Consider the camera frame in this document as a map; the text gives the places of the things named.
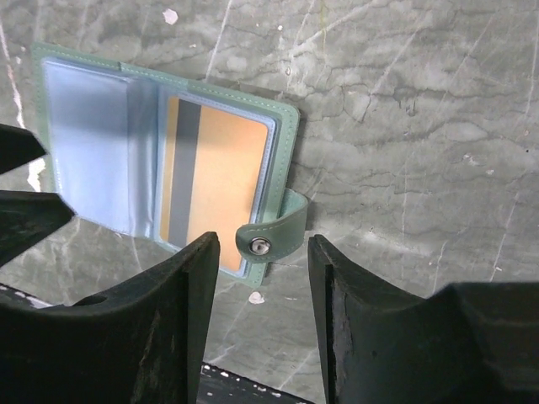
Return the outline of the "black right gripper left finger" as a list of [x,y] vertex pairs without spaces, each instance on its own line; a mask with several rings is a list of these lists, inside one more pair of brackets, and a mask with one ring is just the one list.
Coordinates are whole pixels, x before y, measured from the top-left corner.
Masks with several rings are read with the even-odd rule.
[[73,306],[2,295],[2,402],[195,402],[219,256],[207,232]]

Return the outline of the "gold credit card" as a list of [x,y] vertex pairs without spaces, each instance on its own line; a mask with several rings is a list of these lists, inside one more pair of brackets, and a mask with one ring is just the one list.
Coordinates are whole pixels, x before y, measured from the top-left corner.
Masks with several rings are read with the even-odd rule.
[[243,273],[237,229],[257,208],[257,189],[270,128],[257,120],[178,97],[168,99],[160,238],[184,247],[217,233],[220,265]]

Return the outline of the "green card holder wallet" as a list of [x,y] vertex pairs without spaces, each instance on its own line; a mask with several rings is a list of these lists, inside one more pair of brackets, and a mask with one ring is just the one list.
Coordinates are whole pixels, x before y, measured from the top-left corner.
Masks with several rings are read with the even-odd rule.
[[249,93],[64,48],[36,44],[39,132],[51,154],[56,190],[85,220],[178,251],[159,236],[168,99],[233,112],[266,124],[257,208],[236,231],[243,273],[257,287],[269,263],[304,239],[307,198],[286,186],[298,110]]

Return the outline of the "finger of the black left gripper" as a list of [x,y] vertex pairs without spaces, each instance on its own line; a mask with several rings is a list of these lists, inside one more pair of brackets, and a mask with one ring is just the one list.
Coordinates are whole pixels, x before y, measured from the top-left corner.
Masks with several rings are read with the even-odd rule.
[[1,191],[1,265],[68,223],[75,212],[54,193]]
[[23,166],[46,154],[34,134],[26,129],[0,124],[1,174]]

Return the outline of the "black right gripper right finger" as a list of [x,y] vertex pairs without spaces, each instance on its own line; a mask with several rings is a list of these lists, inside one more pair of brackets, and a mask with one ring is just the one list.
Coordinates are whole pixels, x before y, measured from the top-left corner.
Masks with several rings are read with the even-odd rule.
[[537,283],[453,283],[421,298],[320,235],[308,272],[327,402],[537,402]]

